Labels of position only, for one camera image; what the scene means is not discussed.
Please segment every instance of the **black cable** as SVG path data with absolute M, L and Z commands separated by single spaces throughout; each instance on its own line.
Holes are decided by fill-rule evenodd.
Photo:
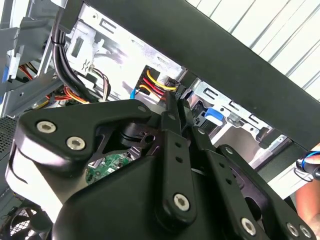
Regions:
M 297 169 L 296 168 L 294 168 L 293 169 L 293 172 L 294 172 L 294 174 L 295 175 L 297 175 L 300 179 L 302 179 L 303 181 L 306 181 L 306 182 L 308 182 L 308 183 L 311 183 L 313 180 L 311 179 L 311 180 L 307 180 L 307 179 L 304 179 L 302 176 L 300 176 L 298 173 L 297 173 Z
M 59 29 L 59 23 L 63 16 L 63 9 L 60 8 L 54 20 L 52 29 L 52 52 L 55 71 L 61 81 L 79 97 L 90 103 L 97 102 L 84 83 L 74 74 L 66 56 L 65 38 L 66 34 Z

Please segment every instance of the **black bracket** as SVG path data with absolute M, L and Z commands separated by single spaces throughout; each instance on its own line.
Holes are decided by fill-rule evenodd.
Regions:
M 55 239 L 101 239 L 107 231 L 120 239 L 189 240 L 201 234 L 204 240 L 291 240 L 288 224 L 296 227 L 299 239 L 310 239 L 301 226 L 316 239 L 232 147 L 212 146 L 205 131 L 193 124 L 185 100 L 177 102 L 171 92 L 164 99 L 161 115 L 137 100 L 123 100 L 31 111 L 20 118 L 14 149 L 70 178 L 82 174 L 92 160 L 132 146 L 143 149 L 141 158 L 64 204 L 52 231 Z M 39 131 L 41 121 L 56 130 Z M 72 136 L 83 139 L 85 148 L 70 149 L 67 139 Z M 104 227 L 90 224 L 101 216 Z M 134 227 L 119 230 L 127 219 Z M 86 227 L 73 231 L 79 225 Z

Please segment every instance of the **hand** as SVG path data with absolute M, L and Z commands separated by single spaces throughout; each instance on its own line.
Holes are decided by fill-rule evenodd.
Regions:
M 320 143 L 312 149 L 312 151 L 320 152 Z M 310 156 L 304 160 L 308 164 L 320 164 L 320 155 Z

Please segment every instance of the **circuit board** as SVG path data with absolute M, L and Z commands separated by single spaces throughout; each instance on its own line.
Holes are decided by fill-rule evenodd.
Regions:
M 126 154 L 109 155 L 99 161 L 98 166 L 89 164 L 86 170 L 85 180 L 88 184 L 102 179 L 105 176 L 113 173 L 121 167 L 128 165 L 133 160 L 126 156 Z

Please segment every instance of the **bolt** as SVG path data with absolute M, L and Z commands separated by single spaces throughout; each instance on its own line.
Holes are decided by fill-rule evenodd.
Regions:
M 311 233 L 308 231 L 308 229 L 305 226 L 300 225 L 300 229 L 307 238 L 310 239 L 312 237 Z
M 241 224 L 242 224 L 242 227 L 244 228 L 244 230 L 248 234 L 250 234 L 251 236 L 256 235 L 256 233 L 257 233 L 256 228 L 248 218 L 243 217 L 241 219 Z
M 172 120 L 176 120 L 175 116 L 173 116 L 171 113 L 168 114 L 169 118 L 171 118 Z
M 56 125 L 50 121 L 40 121 L 37 123 L 36 128 L 39 132 L 44 134 L 52 134 L 57 130 Z
M 198 132 L 201 133 L 202 135 L 206 134 L 206 132 L 202 128 L 198 128 Z
M 178 209 L 180 209 L 183 212 L 188 211 L 190 208 L 190 203 L 188 199 L 180 193 L 177 193 L 176 195 L 174 195 L 173 201 L 174 201 L 174 204 L 178 207 Z
M 232 151 L 232 149 L 230 147 L 226 147 L 225 150 L 229 153 L 229 154 L 234 154 L 234 152 Z
M 143 106 L 138 106 L 138 109 L 144 113 L 147 111 Z
M 72 136 L 67 139 L 66 145 L 72 150 L 81 151 L 86 147 L 86 142 L 78 136 Z
M 295 236 L 298 237 L 299 236 L 299 232 L 298 230 L 295 228 L 295 226 L 293 226 L 290 222 L 286 223 L 286 227 L 288 228 L 288 230 L 290 231 L 290 233 Z

